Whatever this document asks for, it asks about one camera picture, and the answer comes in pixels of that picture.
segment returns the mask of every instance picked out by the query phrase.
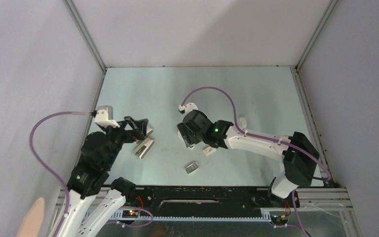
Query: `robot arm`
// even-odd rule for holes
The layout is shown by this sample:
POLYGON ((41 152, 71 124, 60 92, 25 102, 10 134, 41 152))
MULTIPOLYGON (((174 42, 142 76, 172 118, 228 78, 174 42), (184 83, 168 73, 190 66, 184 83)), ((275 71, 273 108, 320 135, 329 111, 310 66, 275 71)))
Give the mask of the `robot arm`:
POLYGON ((242 133, 232 122, 219 120, 212 123, 203 112, 197 110, 194 103, 180 107, 180 110, 185 117, 177 125, 178 135, 187 147, 193 148, 195 144, 204 142, 213 148, 246 150, 283 163, 284 172, 275 177, 269 187, 268 198, 271 201, 282 202, 295 188, 310 187, 316 163, 281 143, 284 141, 299 146, 318 158, 319 153, 304 134, 295 132, 293 136, 277 136, 246 129, 242 133), (273 138, 278 142, 247 136, 247 133, 273 138))
POLYGON ((126 203, 134 200, 135 185, 123 178, 111 184, 104 201, 81 224, 86 211, 95 200, 107 180, 113 163, 124 143, 144 140, 148 120, 134 120, 124 117, 124 121, 113 120, 111 106, 100 106, 95 111, 95 123, 105 132, 89 134, 81 148, 77 165, 73 168, 67 183, 70 202, 68 212, 59 213, 50 237, 93 237, 99 232, 110 216, 126 203))

